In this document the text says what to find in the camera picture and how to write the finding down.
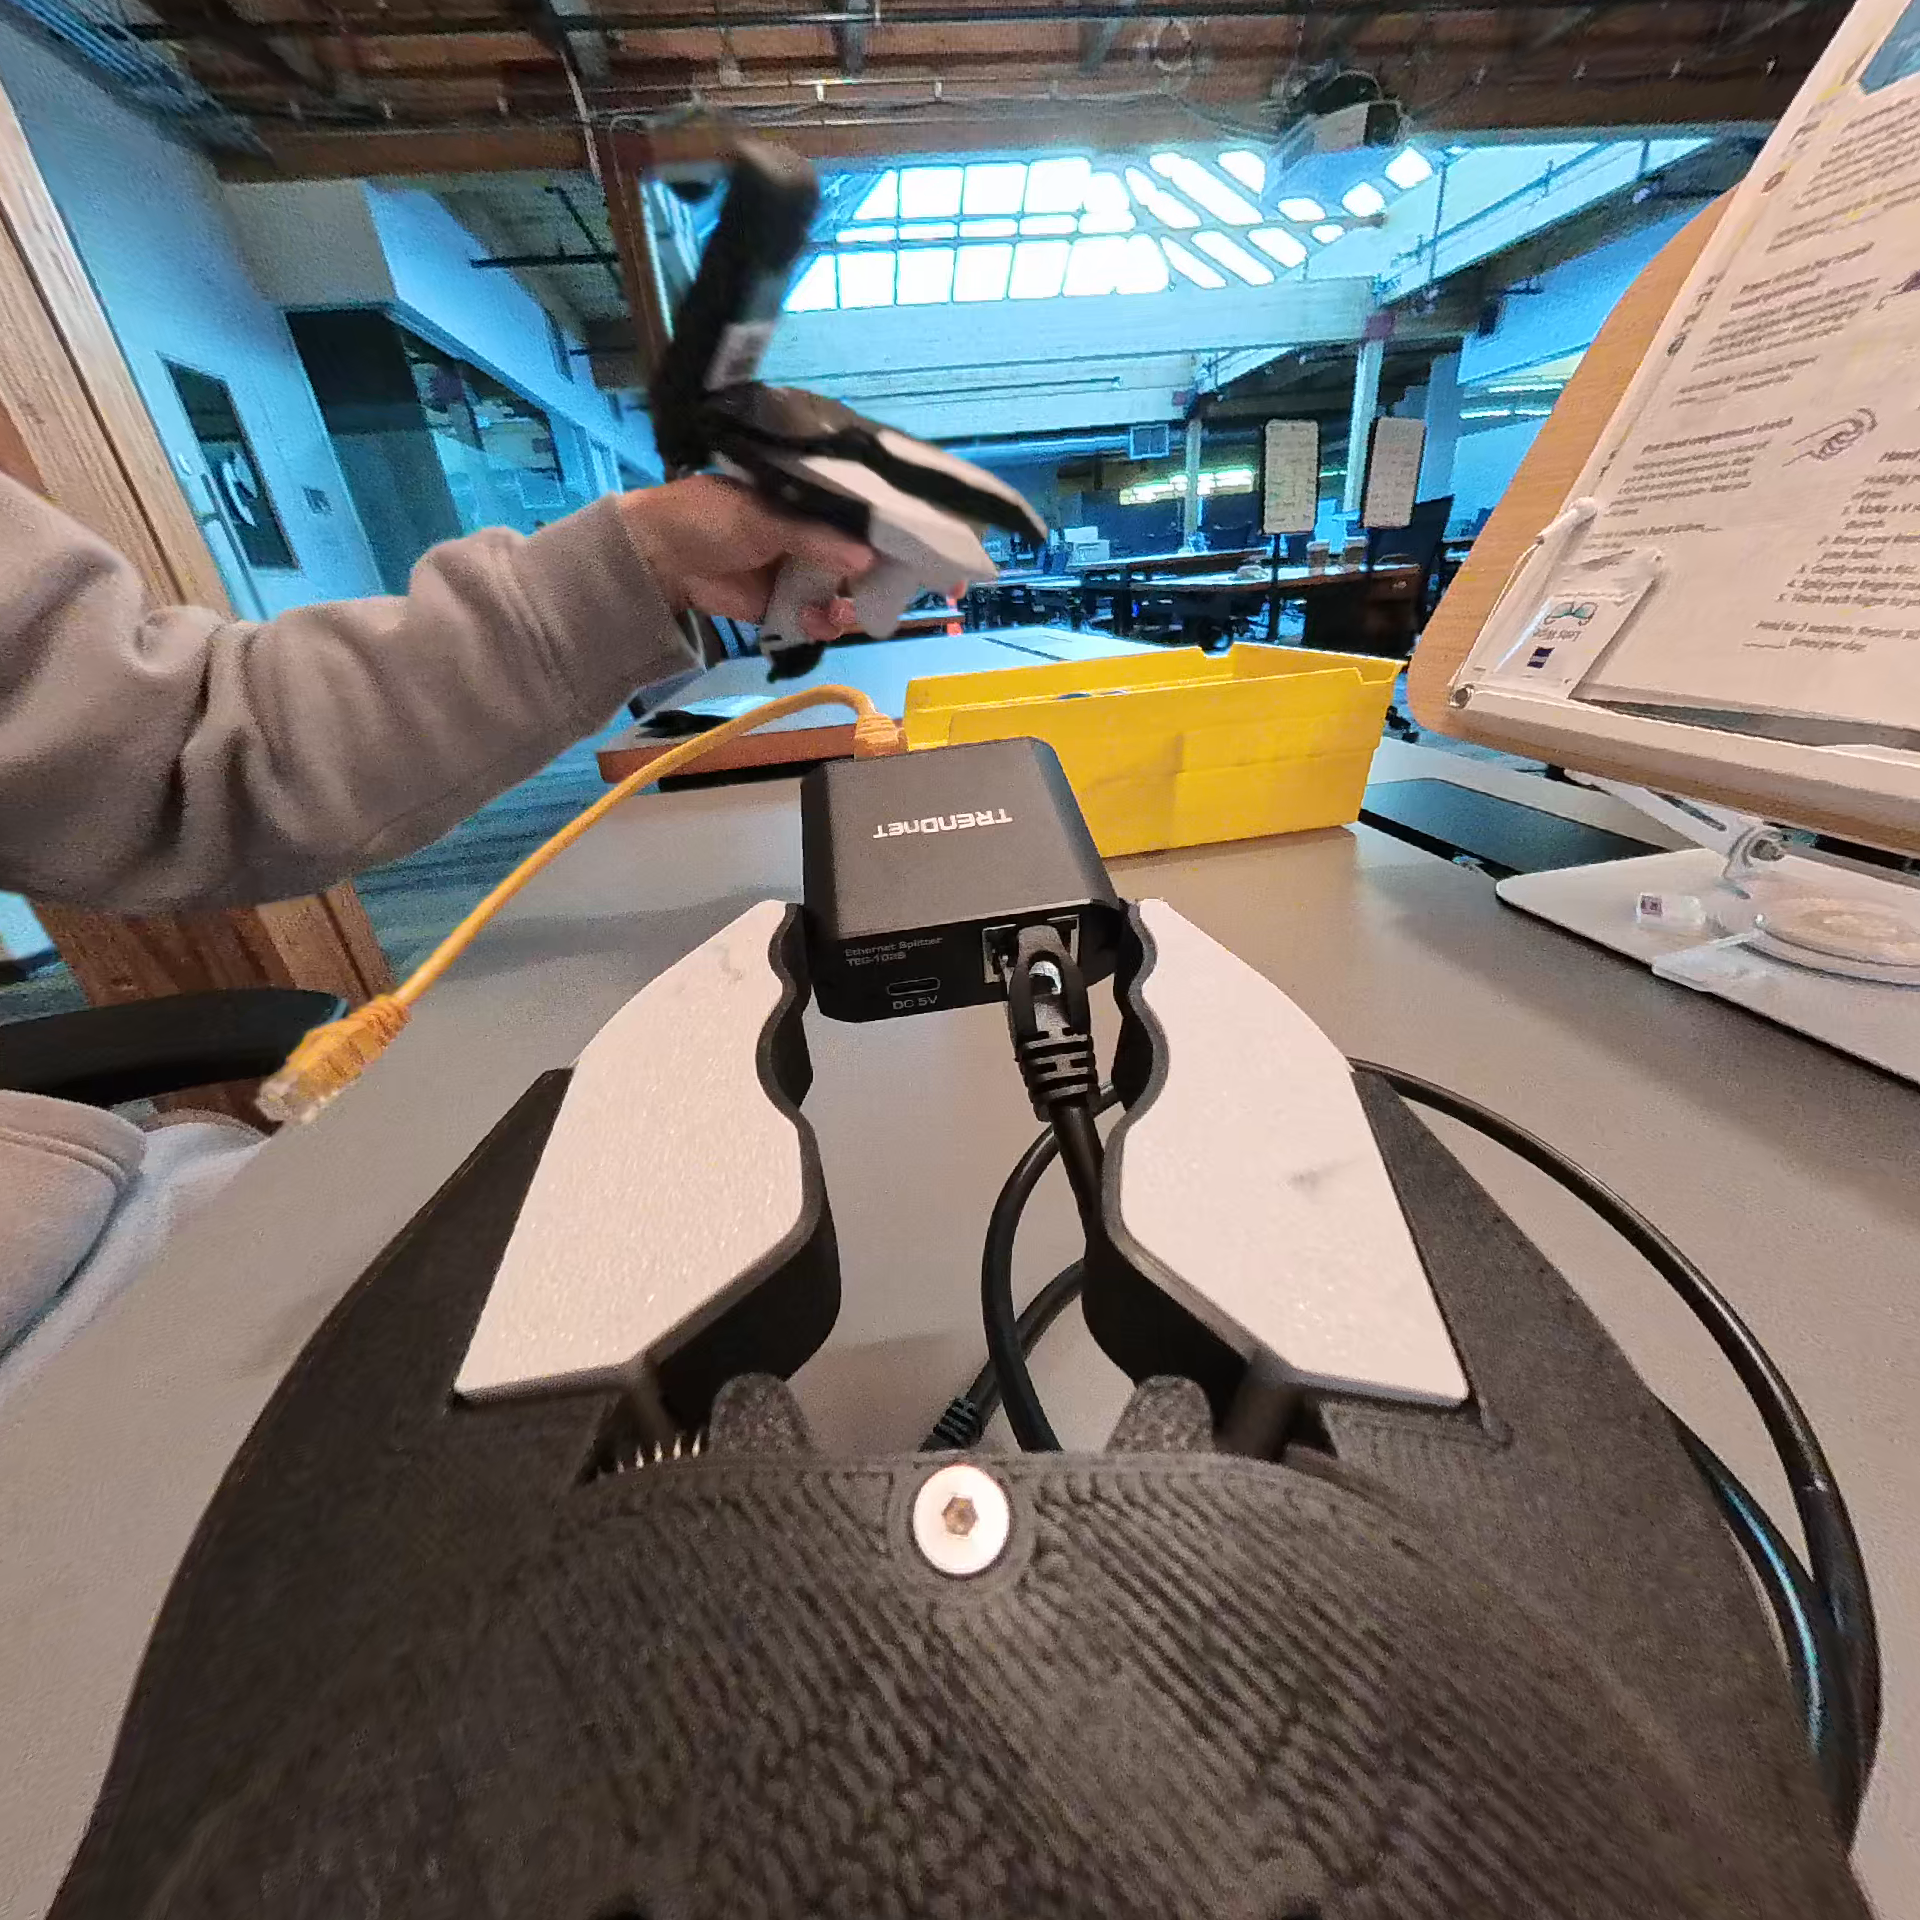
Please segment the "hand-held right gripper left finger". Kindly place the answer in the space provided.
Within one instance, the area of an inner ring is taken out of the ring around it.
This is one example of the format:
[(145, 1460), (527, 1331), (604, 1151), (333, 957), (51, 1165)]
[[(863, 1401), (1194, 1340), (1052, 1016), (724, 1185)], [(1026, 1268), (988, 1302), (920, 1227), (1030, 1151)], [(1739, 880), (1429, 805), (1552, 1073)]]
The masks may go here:
[(581, 1049), (455, 1376), (466, 1405), (792, 1379), (841, 1308), (802, 908), (744, 911)]

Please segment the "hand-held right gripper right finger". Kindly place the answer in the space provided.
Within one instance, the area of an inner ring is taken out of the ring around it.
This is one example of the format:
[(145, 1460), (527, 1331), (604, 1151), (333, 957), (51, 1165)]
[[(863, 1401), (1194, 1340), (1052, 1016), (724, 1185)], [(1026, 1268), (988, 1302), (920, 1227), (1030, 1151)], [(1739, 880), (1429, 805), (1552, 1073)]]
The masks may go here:
[(1347, 1055), (1166, 900), (1117, 953), (1117, 1122), (1085, 1323), (1127, 1379), (1225, 1412), (1250, 1367), (1304, 1395), (1471, 1396)]

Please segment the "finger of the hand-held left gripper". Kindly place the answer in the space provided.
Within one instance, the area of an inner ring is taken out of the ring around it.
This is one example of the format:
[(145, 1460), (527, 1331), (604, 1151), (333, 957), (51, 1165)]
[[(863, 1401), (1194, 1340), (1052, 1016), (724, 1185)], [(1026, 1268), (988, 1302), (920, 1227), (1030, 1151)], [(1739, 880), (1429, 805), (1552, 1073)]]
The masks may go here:
[(1046, 522), (1022, 493), (883, 426), (797, 435), (753, 429), (753, 483), (776, 506), (870, 546), (880, 543), (873, 519), (900, 512), (900, 501), (974, 530), (1046, 540)]
[(980, 535), (955, 516), (873, 516), (864, 540), (873, 566), (851, 587), (852, 630), (864, 637), (894, 637), (926, 593), (949, 601), (997, 582)]

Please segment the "black ethernet splitter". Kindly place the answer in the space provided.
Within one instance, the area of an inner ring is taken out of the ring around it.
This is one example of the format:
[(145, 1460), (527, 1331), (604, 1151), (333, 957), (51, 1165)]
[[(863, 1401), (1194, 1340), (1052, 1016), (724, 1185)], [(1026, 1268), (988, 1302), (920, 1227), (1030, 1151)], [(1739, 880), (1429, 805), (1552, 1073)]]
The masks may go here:
[(1006, 999), (1026, 929), (1087, 983), (1117, 968), (1121, 900), (1061, 757), (1035, 739), (845, 757), (802, 783), (808, 976), (838, 1023)]

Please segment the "yellow plastic bin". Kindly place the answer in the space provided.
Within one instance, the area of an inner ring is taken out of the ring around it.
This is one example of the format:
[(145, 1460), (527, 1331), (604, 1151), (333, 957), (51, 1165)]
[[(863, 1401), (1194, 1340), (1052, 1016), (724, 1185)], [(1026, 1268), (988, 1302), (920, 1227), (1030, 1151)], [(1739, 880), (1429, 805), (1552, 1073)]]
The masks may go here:
[(1234, 643), (920, 676), (913, 753), (1052, 747), (1103, 857), (1356, 825), (1402, 665)]

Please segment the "person's left forearm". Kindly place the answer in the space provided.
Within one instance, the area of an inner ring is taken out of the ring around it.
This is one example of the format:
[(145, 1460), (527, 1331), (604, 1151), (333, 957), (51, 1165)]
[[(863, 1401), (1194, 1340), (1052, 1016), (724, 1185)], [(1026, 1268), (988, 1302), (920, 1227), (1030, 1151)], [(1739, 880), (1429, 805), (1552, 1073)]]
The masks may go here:
[(400, 597), (151, 606), (2, 480), (2, 890), (112, 915), (312, 896), (422, 851), (683, 656), (612, 496), (429, 551)]

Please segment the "grey desk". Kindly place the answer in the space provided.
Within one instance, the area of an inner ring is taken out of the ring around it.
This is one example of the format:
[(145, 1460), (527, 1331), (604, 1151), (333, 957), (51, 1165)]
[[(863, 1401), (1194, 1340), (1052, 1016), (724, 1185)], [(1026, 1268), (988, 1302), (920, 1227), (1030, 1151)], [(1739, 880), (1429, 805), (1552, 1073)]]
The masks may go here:
[[(543, 1071), (757, 900), (797, 893), (797, 788), (638, 799), (555, 861), (315, 1125), (278, 1138), (2, 1405), (2, 1915), (72, 1863), (157, 1612), (307, 1340)], [(1646, 1213), (1802, 1396), (1860, 1526), (1885, 1738), (1860, 1827), (1918, 1915), (1918, 1096), (1669, 986), (1369, 828), (1126, 860), (1351, 1055), (1460, 1091)], [(977, 1259), (1035, 1133), (1003, 1016), (811, 1020), (845, 1259), (797, 1379), (821, 1443), (926, 1434), (980, 1366)]]

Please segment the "person's left hand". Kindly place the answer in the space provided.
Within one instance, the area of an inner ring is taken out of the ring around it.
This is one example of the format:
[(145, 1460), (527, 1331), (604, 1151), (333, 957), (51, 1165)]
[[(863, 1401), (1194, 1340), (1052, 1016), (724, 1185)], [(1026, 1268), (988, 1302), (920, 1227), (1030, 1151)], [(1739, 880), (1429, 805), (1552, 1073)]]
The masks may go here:
[(728, 478), (683, 478), (617, 497), (628, 540), (654, 572), (675, 614), (709, 614), (760, 626), (782, 569), (797, 562), (826, 575), (797, 614), (808, 643), (835, 643), (860, 629), (851, 587), (876, 552), (838, 530), (783, 516)]

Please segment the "row of background tables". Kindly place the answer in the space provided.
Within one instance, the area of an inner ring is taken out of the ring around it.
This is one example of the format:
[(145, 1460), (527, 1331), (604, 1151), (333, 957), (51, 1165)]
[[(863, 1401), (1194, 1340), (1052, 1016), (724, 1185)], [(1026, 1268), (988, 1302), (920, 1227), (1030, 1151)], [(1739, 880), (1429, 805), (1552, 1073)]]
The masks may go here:
[(1127, 559), (1043, 575), (1006, 569), (964, 597), (965, 629), (1056, 626), (1126, 643), (1302, 646), (1409, 660), (1429, 614), (1416, 565), (1276, 565), (1269, 559)]

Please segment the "ceiling projector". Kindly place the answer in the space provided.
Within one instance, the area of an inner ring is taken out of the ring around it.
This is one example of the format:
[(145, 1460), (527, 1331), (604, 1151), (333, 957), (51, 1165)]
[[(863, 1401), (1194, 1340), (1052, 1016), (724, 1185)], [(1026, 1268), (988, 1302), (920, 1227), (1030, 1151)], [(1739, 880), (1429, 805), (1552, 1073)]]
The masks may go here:
[(1293, 167), (1309, 157), (1392, 152), (1402, 137), (1402, 101), (1377, 76), (1343, 68), (1317, 76), (1288, 101), (1273, 157), (1276, 165)]

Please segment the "person's grey hoodie torso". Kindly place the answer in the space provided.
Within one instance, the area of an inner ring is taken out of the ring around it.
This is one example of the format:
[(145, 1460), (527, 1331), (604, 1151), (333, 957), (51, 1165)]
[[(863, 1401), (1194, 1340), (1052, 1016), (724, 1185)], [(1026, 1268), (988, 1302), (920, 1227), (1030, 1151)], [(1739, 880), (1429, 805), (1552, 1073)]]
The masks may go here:
[(2, 1392), (135, 1284), (267, 1138), (218, 1114), (131, 1116), (2, 1094)]

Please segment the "wooden document stand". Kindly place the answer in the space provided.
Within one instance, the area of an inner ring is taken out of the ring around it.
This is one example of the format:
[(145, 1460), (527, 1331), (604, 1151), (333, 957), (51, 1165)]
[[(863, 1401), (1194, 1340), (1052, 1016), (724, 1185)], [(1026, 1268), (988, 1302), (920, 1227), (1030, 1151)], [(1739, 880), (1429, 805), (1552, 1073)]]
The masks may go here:
[[(1557, 765), (1690, 841), (1510, 876), (1499, 883), (1510, 908), (1914, 1086), (1918, 880), (1798, 851), (1791, 830), (1914, 860), (1918, 749), (1818, 747), (1691, 713), (1596, 707), (1578, 689), (1557, 699), (1478, 689), (1551, 597), (1658, 582), (1659, 552), (1594, 543), (1598, 493), (1736, 191), (1601, 325), (1415, 653), (1415, 714)], [(1711, 921), (1633, 926), (1642, 890), (1697, 896)]]

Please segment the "white lens wipe packet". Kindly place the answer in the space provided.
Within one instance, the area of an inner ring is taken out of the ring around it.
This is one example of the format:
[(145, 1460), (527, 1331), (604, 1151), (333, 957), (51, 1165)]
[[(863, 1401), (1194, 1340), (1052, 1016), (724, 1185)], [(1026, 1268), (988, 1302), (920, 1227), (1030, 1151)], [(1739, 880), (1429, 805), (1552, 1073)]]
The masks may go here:
[(1519, 639), (1481, 673), (1478, 689), (1519, 689), (1551, 699), (1572, 695), (1620, 643), (1642, 598), (1646, 587), (1551, 597)]

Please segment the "blue header printed sheet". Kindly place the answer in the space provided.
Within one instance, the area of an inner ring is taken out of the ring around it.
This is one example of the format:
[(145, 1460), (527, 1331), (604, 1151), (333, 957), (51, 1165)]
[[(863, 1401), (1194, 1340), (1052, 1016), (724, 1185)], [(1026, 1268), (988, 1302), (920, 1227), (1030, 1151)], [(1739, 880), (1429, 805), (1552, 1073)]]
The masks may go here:
[(1578, 698), (1918, 749), (1918, 7), (1860, 3), (1700, 253), (1594, 543), (1659, 575)]

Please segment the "dark wall sign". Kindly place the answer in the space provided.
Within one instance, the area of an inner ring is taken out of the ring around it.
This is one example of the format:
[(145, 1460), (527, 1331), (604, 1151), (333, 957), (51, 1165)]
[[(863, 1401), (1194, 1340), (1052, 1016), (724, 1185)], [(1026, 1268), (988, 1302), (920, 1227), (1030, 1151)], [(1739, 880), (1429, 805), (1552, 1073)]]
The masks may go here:
[(300, 566), (294, 546), (228, 381), (177, 360), (163, 360), (163, 368), (196, 445), (215, 519), (238, 562), (250, 575), (294, 572)]

